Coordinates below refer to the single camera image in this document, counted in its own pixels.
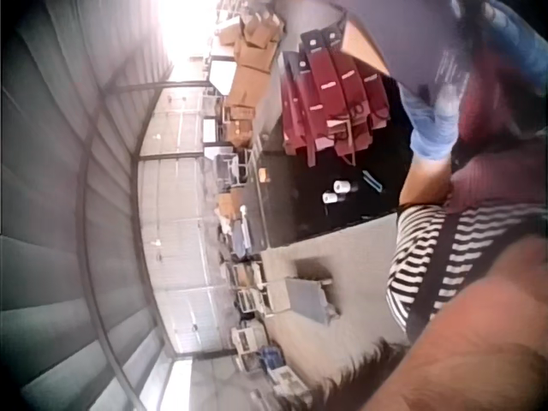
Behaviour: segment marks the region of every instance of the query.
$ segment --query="person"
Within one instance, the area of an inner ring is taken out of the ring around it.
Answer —
[[[516,66],[541,94],[544,40],[494,0],[483,11],[495,39],[506,36],[499,52],[518,56]],[[524,56],[532,68],[524,68]],[[461,93],[447,85],[428,107],[400,89],[414,157],[400,194],[386,298],[411,345],[381,340],[340,381],[284,407],[548,409],[545,131],[521,130],[509,118],[493,136],[504,134],[509,145],[452,174]]]

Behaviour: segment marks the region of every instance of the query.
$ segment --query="white roll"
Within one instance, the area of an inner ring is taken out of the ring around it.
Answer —
[[[347,194],[352,191],[352,184],[350,184],[350,182],[337,180],[333,183],[333,190],[337,194]]]
[[[324,204],[334,204],[339,201],[338,196],[335,193],[330,193],[329,191],[324,193],[322,199],[324,200]]]

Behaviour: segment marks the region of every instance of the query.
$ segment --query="hair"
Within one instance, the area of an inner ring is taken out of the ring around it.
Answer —
[[[303,398],[282,398],[283,411],[358,411],[392,374],[408,352],[408,346],[388,343],[381,338],[371,354],[365,354],[358,365],[342,373],[340,382],[328,379]]]

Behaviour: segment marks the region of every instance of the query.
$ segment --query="bright light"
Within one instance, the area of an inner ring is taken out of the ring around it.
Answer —
[[[159,16],[170,60],[202,55],[215,32],[218,0],[160,0]]]
[[[192,360],[176,361],[165,387],[160,411],[188,411],[190,409],[190,379]]]

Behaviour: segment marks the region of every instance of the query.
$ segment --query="striped shirt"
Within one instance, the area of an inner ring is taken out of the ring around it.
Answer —
[[[501,241],[505,233],[509,234],[510,228],[519,226],[530,217],[542,217],[545,222],[545,208],[530,204],[491,204],[450,217],[439,205],[414,205],[405,209],[397,219],[396,253],[386,293],[396,322],[406,330],[411,306],[429,270],[432,256],[442,251],[436,246],[440,242],[440,230],[448,218],[455,218],[456,226],[451,231],[450,247],[444,249],[448,255],[441,258],[443,263],[435,267],[436,270],[429,270],[429,275],[443,276],[429,319],[461,290],[482,254],[495,248],[497,241]]]

